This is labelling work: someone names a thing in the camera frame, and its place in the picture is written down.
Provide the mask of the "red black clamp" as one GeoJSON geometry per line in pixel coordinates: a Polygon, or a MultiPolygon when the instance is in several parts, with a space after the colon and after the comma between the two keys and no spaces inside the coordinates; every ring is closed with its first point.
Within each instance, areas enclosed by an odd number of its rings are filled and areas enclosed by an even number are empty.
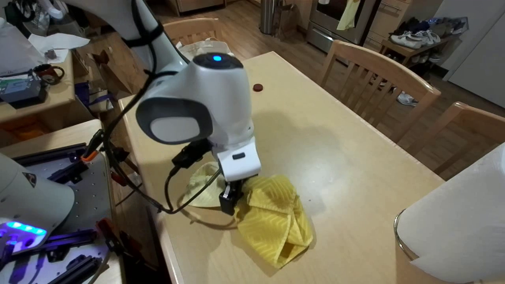
{"type": "Polygon", "coordinates": [[[106,245],[111,252],[117,256],[141,257],[141,244],[122,230],[119,230],[119,234],[116,234],[117,230],[110,219],[103,218],[95,226],[105,238],[106,245]]]}

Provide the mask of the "yellow hanging dish towel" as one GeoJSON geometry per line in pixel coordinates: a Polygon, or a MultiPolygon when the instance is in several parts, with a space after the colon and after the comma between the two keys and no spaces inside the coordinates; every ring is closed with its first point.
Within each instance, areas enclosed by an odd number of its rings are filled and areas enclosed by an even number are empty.
{"type": "Polygon", "coordinates": [[[345,31],[355,27],[355,17],[359,9],[361,0],[346,0],[346,7],[343,11],[339,24],[336,28],[338,31],[345,31]]]}

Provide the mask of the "wooden side table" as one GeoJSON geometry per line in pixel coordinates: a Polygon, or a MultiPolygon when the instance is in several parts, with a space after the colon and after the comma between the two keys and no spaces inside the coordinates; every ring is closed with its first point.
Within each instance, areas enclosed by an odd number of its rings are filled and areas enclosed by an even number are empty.
{"type": "Polygon", "coordinates": [[[65,76],[48,87],[43,103],[13,108],[0,102],[0,148],[94,119],[75,95],[72,52],[56,66],[63,68],[65,76]]]}

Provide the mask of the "wooden chair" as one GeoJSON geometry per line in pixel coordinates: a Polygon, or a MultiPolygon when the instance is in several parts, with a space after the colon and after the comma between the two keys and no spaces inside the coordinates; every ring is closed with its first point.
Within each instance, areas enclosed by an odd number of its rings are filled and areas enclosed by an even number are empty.
{"type": "Polygon", "coordinates": [[[184,19],[163,24],[172,43],[196,43],[206,38],[222,40],[221,23],[217,18],[184,19]]]}
{"type": "Polygon", "coordinates": [[[469,132],[469,135],[466,135],[466,143],[462,148],[434,169],[433,172],[438,175],[449,169],[451,165],[456,163],[463,156],[469,153],[473,147],[478,145],[478,136],[483,136],[493,141],[495,144],[505,143],[504,117],[472,107],[462,102],[455,102],[451,104],[451,106],[449,106],[449,108],[447,108],[447,110],[445,110],[434,122],[433,126],[429,127],[418,140],[414,141],[406,149],[406,151],[414,157],[422,150],[422,148],[427,146],[429,142],[438,135],[438,133],[451,123],[457,124],[461,128],[465,129],[469,132]]]}
{"type": "Polygon", "coordinates": [[[367,48],[334,40],[317,77],[326,85],[337,59],[348,66],[337,88],[337,99],[359,117],[377,127],[402,93],[410,95],[417,105],[393,129],[390,140],[397,143],[424,112],[440,97],[441,92],[408,67],[367,48]]]}

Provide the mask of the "stainless steel oven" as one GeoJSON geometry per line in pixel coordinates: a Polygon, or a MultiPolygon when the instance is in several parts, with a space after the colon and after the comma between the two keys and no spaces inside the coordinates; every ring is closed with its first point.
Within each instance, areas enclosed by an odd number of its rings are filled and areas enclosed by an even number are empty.
{"type": "Polygon", "coordinates": [[[328,52],[334,40],[363,46],[381,0],[316,0],[312,3],[306,40],[323,52],[328,52]],[[357,9],[352,27],[339,30],[346,8],[352,3],[357,9]]]}

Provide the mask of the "paper towel roll on holder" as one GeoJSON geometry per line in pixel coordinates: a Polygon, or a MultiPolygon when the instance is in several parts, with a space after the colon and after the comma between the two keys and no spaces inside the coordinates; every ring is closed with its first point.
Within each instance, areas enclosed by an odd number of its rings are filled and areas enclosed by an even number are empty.
{"type": "Polygon", "coordinates": [[[445,282],[505,278],[505,143],[404,209],[396,235],[445,282]]]}

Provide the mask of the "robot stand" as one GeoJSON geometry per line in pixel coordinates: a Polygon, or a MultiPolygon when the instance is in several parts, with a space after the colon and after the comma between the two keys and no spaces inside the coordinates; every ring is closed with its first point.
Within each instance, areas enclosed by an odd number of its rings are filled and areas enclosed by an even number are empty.
{"type": "MultiPolygon", "coordinates": [[[[0,148],[0,153],[10,158],[18,158],[89,142],[93,134],[102,127],[100,120],[86,121],[0,148]]],[[[95,228],[96,222],[102,218],[107,217],[111,220],[115,218],[115,201],[111,189],[108,160],[103,154],[99,154],[88,164],[88,169],[82,174],[82,178],[83,180],[76,184],[68,183],[74,191],[74,204],[65,222],[58,228],[58,233],[95,228]]],[[[49,263],[46,256],[38,255],[10,262],[0,272],[0,284],[47,284],[61,275],[65,266],[81,254],[102,259],[99,270],[83,284],[125,284],[123,262],[121,258],[108,250],[103,237],[99,237],[94,244],[71,248],[65,259],[60,262],[49,263]]]]}

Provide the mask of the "row of shoes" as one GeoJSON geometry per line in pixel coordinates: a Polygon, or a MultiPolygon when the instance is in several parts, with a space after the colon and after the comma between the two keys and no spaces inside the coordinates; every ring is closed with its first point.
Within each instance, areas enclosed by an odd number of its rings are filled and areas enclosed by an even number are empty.
{"type": "Polygon", "coordinates": [[[396,45],[418,50],[438,44],[444,38],[463,34],[468,29],[467,17],[435,17],[423,21],[413,17],[390,33],[389,40],[396,45]]]}

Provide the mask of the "white paper sheet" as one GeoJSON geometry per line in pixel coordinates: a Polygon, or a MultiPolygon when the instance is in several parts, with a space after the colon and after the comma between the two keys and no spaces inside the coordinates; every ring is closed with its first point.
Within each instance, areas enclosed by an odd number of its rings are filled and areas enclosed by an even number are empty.
{"type": "Polygon", "coordinates": [[[70,50],[87,45],[90,39],[58,33],[46,37],[32,34],[28,41],[45,57],[47,63],[56,64],[65,61],[70,50]]]}

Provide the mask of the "metal trash can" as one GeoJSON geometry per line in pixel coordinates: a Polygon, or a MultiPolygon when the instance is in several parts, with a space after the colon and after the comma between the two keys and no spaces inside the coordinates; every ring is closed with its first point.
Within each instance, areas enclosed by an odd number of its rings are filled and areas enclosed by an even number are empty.
{"type": "Polygon", "coordinates": [[[262,34],[273,35],[274,18],[279,0],[260,0],[259,29],[262,34]]]}

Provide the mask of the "orange black clamp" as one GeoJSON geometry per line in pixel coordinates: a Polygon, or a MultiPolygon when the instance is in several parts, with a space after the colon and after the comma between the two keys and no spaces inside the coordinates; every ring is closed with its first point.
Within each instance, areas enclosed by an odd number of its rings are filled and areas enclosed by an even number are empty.
{"type": "Polygon", "coordinates": [[[103,144],[105,131],[99,129],[92,136],[90,142],[87,144],[85,152],[81,155],[81,160],[84,163],[90,163],[99,154],[99,147],[103,144]]]}

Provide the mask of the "white sneaker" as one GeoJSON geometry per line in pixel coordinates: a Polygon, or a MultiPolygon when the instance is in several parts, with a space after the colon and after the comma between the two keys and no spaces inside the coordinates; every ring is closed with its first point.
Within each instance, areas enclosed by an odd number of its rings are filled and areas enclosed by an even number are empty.
{"type": "Polygon", "coordinates": [[[398,97],[397,102],[402,105],[415,107],[419,103],[416,99],[414,99],[411,95],[407,94],[405,91],[402,91],[398,97]]]}

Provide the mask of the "cardboard box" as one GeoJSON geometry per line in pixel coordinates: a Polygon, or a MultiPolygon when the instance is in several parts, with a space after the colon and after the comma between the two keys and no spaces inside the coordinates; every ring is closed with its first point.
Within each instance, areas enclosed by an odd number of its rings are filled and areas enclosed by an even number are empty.
{"type": "Polygon", "coordinates": [[[146,81],[144,66],[116,32],[96,35],[76,52],[87,73],[75,75],[74,83],[87,88],[78,96],[95,116],[115,110],[119,99],[135,95],[146,81]]]}

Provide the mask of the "beige cloth bag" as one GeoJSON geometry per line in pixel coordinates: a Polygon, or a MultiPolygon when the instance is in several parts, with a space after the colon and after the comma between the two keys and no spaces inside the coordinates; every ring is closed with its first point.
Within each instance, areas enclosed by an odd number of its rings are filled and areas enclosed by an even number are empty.
{"type": "Polygon", "coordinates": [[[235,56],[227,43],[217,40],[215,37],[210,37],[205,40],[197,41],[195,43],[190,43],[187,45],[182,44],[180,41],[176,44],[179,52],[186,57],[189,61],[199,54],[206,53],[223,53],[229,56],[235,56]]]}

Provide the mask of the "black electronic box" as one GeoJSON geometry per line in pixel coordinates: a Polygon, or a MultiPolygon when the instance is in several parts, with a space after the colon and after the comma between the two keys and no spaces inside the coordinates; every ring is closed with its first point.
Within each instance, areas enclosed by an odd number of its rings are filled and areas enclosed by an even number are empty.
{"type": "Polygon", "coordinates": [[[33,75],[0,77],[0,102],[13,108],[42,104],[47,97],[47,84],[33,75]]]}

